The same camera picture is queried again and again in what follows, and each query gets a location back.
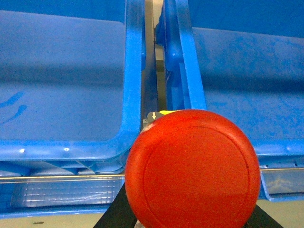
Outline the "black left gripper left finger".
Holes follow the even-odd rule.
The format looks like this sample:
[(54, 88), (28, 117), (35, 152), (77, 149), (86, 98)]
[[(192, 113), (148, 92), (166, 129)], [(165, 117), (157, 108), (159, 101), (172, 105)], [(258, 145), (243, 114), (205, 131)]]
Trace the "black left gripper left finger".
[(124, 184), (94, 228), (134, 228), (136, 222), (137, 218), (129, 205)]

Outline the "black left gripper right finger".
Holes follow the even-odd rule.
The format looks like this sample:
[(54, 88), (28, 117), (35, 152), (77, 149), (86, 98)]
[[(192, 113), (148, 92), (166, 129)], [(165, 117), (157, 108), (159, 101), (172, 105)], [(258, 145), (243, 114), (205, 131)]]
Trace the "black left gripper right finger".
[(280, 224), (256, 205), (244, 228), (280, 228)]

